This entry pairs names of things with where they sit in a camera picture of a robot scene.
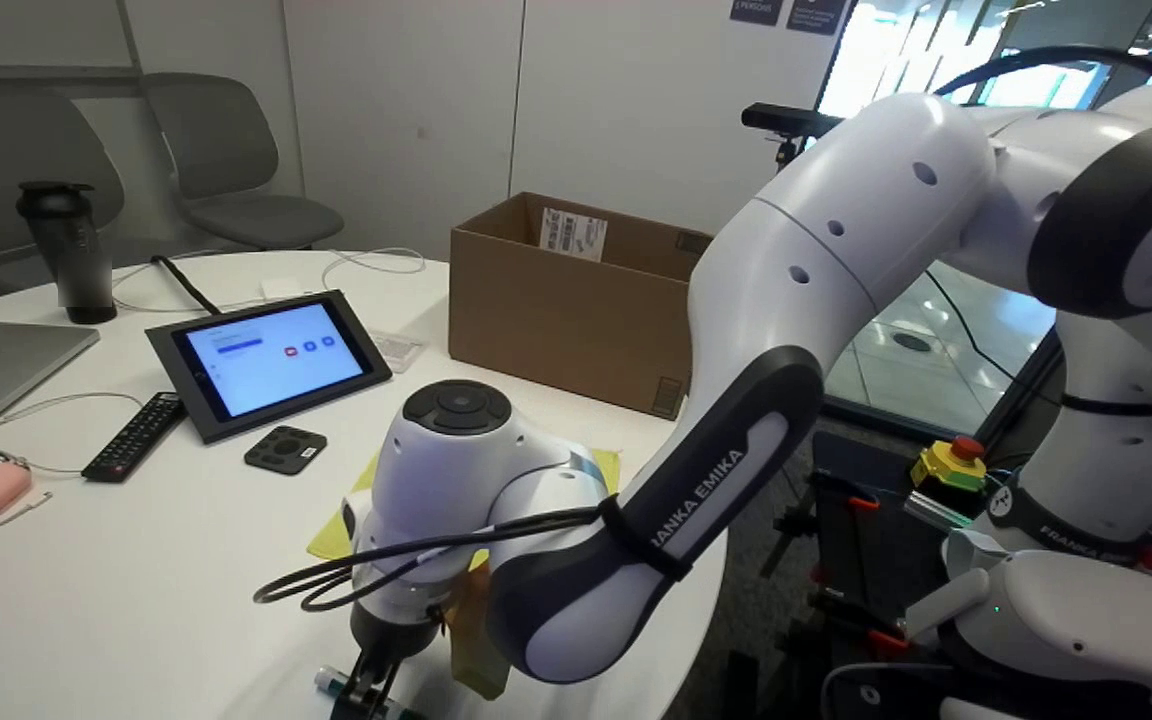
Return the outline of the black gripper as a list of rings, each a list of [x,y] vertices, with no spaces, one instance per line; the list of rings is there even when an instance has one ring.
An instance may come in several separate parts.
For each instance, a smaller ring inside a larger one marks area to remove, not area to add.
[[[388,687],[399,665],[433,645],[433,626],[388,626],[368,612],[351,615],[362,656],[333,701],[333,720],[388,720]]]

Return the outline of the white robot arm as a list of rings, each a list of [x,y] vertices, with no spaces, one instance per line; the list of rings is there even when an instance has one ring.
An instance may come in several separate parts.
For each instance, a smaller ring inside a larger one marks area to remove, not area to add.
[[[1152,706],[1152,575],[1127,562],[1152,527],[1152,75],[1093,113],[982,109],[945,84],[826,133],[692,269],[689,399],[629,494],[497,388],[421,388],[351,527],[364,667],[424,652],[466,575],[489,585],[485,635],[512,667],[548,683],[611,667],[928,264],[1057,310],[1074,394],[1018,488],[952,532],[911,630],[1024,679]]]

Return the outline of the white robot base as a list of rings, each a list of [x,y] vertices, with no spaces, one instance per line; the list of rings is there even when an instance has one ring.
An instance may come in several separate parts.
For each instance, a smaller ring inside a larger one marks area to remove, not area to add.
[[[1152,701],[1152,573],[1051,548],[1003,548],[952,532],[949,582],[911,599],[895,630],[934,642],[952,630],[975,656],[1040,679],[1122,679]]]

